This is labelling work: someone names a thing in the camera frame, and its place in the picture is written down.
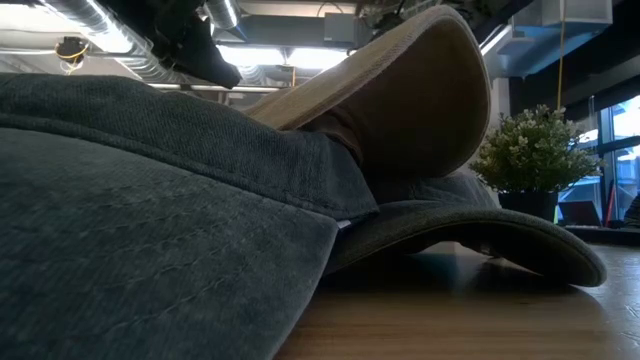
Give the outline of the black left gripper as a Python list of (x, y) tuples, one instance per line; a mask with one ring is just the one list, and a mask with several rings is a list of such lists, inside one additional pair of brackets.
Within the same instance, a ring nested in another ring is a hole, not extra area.
[(159, 39), (161, 63), (169, 69), (226, 89), (239, 84), (238, 69), (226, 62), (197, 16), (205, 0), (97, 0), (139, 35)]

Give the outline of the dark green baseball cap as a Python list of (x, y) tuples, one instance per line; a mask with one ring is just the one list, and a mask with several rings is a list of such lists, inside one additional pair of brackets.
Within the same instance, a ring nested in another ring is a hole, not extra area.
[(566, 284), (597, 287), (607, 279), (605, 264), (583, 240), (548, 220), (501, 208), (469, 174), (367, 184), (379, 211), (338, 237), (327, 274), (385, 252), (414, 254), (457, 242)]
[(377, 209), (323, 134), (124, 77), (0, 74), (0, 360), (271, 360)]

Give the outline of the grey ceiling box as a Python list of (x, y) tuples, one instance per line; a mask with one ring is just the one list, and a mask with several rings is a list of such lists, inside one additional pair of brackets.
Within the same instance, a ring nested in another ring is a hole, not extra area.
[(324, 40), (326, 42), (353, 43), (356, 38), (354, 16), (344, 13), (324, 14)]

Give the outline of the tan baseball cap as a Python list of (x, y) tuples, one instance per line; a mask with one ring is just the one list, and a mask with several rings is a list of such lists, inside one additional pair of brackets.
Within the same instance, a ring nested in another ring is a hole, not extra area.
[(437, 5), (246, 113), (278, 130), (327, 131), (366, 173), (437, 177), (472, 157), (490, 110), (488, 72), (469, 25)]

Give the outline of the green potted plant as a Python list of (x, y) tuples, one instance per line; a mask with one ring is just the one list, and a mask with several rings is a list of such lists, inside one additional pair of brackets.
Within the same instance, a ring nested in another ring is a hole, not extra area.
[(496, 191), (502, 208), (556, 221), (559, 193), (587, 176), (598, 176), (603, 160), (580, 146), (580, 127), (563, 107), (538, 105), (502, 114), (470, 164)]

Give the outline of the silver ceiling duct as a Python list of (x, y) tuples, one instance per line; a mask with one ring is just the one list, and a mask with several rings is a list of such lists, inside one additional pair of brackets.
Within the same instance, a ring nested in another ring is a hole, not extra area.
[(236, 0), (205, 0), (203, 9), (215, 28), (232, 29), (241, 19), (241, 10)]

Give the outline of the bright ceiling light panel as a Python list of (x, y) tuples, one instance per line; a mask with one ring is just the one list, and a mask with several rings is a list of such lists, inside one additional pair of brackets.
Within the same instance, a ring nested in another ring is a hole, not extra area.
[(223, 59), (235, 66), (284, 65), (285, 58), (275, 48), (218, 46)]
[(329, 69), (348, 57), (346, 50), (328, 48), (296, 48), (287, 58), (287, 64), (302, 69)]

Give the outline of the long tube light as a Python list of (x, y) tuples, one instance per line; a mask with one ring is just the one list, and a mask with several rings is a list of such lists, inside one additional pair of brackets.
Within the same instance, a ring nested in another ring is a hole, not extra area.
[(167, 90), (167, 91), (208, 91), (208, 92), (234, 92), (234, 93), (259, 93), (266, 94), (272, 93), (284, 88), (279, 87), (261, 87), (261, 86), (236, 86), (234, 88), (228, 89), (218, 85), (204, 85), (204, 84), (179, 84), (179, 83), (147, 83), (148, 86), (151, 86), (155, 89), (159, 90)]

